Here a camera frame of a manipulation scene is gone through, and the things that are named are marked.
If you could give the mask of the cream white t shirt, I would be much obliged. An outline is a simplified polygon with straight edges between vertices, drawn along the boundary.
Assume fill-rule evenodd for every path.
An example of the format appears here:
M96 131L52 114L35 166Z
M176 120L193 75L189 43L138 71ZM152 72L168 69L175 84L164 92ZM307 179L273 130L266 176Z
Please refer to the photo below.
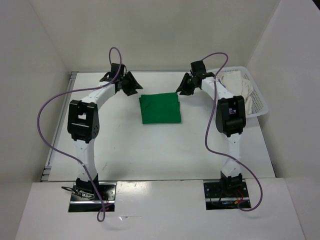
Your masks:
M240 71L224 72L220 77L220 82L235 96L241 95L244 98L245 114L252 113L253 99L251 94L254 90L250 80L242 77Z

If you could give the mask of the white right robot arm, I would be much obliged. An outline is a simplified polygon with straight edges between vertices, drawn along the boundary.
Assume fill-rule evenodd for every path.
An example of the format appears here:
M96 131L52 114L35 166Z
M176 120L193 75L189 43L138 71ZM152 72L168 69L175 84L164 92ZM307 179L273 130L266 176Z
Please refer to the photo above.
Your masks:
M220 170L219 191L225 197L232 196L242 184L243 175L240 168L240 139L246 126L245 100L241 95L231 93L220 81L214 79L213 73L192 76L185 73L176 92L190 96L200 88L213 99L213 108L205 132L206 149L216 155L226 157ZM210 126L215 117L217 131L223 136L228 152L215 151L208 146Z

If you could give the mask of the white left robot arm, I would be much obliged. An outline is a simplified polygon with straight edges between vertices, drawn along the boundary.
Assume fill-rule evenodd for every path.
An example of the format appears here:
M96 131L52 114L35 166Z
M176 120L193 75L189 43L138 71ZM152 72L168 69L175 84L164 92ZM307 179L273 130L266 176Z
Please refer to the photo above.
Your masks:
M94 154L95 138L100 131L99 109L119 91L131 96L143 88L130 71L118 76L114 82L110 76L110 72L106 73L97 89L80 100L72 100L68 108L67 131L75 142L79 160L76 189L89 200L100 194Z

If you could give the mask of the green t shirt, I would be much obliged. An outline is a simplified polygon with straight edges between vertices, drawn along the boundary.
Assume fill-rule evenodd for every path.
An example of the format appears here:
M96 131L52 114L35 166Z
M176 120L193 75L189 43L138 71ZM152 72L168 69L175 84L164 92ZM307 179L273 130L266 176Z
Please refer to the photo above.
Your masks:
M144 125L179 124L182 121L176 92L142 94L139 103Z

